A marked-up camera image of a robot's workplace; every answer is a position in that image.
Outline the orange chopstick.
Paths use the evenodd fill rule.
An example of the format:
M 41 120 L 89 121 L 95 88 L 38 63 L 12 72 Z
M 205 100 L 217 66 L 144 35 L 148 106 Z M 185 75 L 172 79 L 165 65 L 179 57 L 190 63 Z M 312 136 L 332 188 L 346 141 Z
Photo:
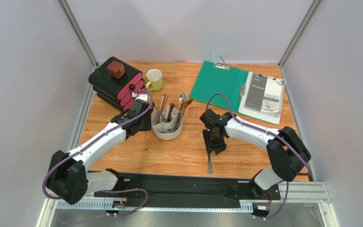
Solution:
M 163 112 L 162 113 L 164 113 L 164 111 L 165 111 L 165 108 L 166 108 L 166 104 L 167 104 L 167 100 L 168 100 L 168 95 L 166 95 L 166 100 L 165 100 L 165 103 L 164 103 L 164 106 L 163 106 Z

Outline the white plastic spoon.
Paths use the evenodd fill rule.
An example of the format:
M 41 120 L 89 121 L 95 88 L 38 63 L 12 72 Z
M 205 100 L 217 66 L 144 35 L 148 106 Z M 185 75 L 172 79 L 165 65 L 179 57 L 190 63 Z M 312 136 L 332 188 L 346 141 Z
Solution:
M 164 122 L 168 122 L 169 110 L 170 110 L 170 106 L 167 105 L 165 108 L 165 111 L 164 111 L 164 117 L 163 117 Z

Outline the white divided utensil holder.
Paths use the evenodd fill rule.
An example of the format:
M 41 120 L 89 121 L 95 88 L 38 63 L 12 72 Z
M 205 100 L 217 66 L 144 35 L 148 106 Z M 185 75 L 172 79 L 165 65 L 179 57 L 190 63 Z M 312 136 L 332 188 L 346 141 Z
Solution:
M 170 122 L 160 121 L 160 123 L 156 123 L 157 117 L 158 117 L 158 112 L 155 111 L 153 113 L 152 118 L 151 118 L 152 131 L 158 138 L 160 138 L 161 140 L 173 140 L 181 134 L 182 128 L 183 128 L 183 120 L 181 121 L 181 125 L 180 125 L 179 129 L 177 129 L 175 132 L 160 133 L 160 131 L 162 131 L 162 130 L 175 128 L 178 113 L 179 113 L 179 111 L 177 109 L 173 109 L 171 121 Z

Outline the silver table knife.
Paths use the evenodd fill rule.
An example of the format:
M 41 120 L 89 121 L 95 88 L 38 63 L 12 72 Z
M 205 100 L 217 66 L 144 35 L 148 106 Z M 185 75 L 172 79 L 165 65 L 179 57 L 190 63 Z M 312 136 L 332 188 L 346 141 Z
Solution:
M 211 162 L 211 154 L 207 153 L 207 173 L 209 175 L 213 174 L 213 167 L 212 167 L 212 162 Z

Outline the gold spoon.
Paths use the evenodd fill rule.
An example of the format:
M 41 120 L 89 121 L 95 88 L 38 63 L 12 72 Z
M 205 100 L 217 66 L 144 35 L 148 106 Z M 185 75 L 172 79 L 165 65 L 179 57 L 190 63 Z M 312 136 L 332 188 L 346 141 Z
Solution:
M 179 127 L 181 125 L 182 118 L 183 118 L 183 115 L 185 113 L 186 108 L 187 108 L 187 101 L 183 102 L 183 104 L 181 105 L 181 108 L 180 108 L 180 111 L 179 111 L 179 114 L 178 114 L 178 118 L 177 118 L 177 122 L 176 122 L 176 125 L 175 125 L 176 129 L 179 129 Z

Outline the iridescent blue purple spoon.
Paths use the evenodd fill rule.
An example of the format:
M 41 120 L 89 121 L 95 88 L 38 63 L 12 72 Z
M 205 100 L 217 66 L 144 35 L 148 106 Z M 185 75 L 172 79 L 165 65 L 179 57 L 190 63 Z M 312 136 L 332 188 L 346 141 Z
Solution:
M 184 113 L 185 113 L 185 110 L 186 108 L 194 101 L 194 98 L 190 98 L 188 99 L 187 101 L 185 101 L 182 105 L 181 105 L 181 108 L 180 108 L 180 111 L 179 111 L 179 115 L 178 115 L 178 119 L 177 119 L 177 122 L 176 122 L 176 126 L 175 126 L 175 129 L 177 130 L 180 125 L 181 125 L 181 121 L 182 121 L 182 118 L 184 116 Z

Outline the silver spoon dark handle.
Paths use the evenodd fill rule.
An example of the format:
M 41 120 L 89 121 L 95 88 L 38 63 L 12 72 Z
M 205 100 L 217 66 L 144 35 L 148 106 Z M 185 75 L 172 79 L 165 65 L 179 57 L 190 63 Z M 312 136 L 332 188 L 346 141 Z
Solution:
M 180 103 L 181 105 L 183 104 L 183 102 L 187 101 L 186 95 L 184 92 L 181 93 L 180 95 Z

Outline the dark brown wooden spoon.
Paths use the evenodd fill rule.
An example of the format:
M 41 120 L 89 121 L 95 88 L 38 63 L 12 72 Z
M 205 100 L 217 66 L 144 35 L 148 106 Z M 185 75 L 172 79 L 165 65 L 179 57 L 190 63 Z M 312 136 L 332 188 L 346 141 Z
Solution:
M 169 110 L 168 122 L 170 122 L 172 119 L 172 111 L 174 108 L 174 103 L 170 103 L 169 106 L 170 106 L 170 110 Z

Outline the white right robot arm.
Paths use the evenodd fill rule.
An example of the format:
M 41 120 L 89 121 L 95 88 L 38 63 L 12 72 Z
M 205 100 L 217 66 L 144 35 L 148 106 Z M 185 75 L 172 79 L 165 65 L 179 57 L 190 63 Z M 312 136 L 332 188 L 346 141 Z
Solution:
M 270 165 L 252 179 L 255 189 L 268 190 L 282 181 L 291 182 L 303 168 L 308 167 L 311 154 L 294 129 L 267 128 L 247 122 L 235 114 L 216 114 L 207 109 L 199 118 L 205 126 L 203 138 L 208 155 L 226 150 L 226 138 L 241 139 L 268 153 Z

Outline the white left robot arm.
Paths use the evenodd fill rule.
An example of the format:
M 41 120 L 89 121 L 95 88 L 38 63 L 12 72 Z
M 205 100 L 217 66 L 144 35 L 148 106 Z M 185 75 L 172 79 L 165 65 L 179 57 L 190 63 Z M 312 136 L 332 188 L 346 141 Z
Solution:
M 115 188 L 118 175 L 113 170 L 90 172 L 91 166 L 107 151 L 140 131 L 151 129 L 152 103 L 136 99 L 131 109 L 115 116 L 107 126 L 81 146 L 53 154 L 42 190 L 50 199 L 73 205 L 85 195 Z

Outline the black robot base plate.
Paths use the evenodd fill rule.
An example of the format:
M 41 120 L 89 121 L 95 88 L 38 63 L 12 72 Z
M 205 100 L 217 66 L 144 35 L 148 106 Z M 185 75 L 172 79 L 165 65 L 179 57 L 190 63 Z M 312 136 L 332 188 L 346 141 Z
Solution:
M 281 200 L 278 186 L 255 192 L 246 179 L 120 173 L 114 190 L 142 188 L 147 191 L 144 207 L 238 208 L 241 200 Z

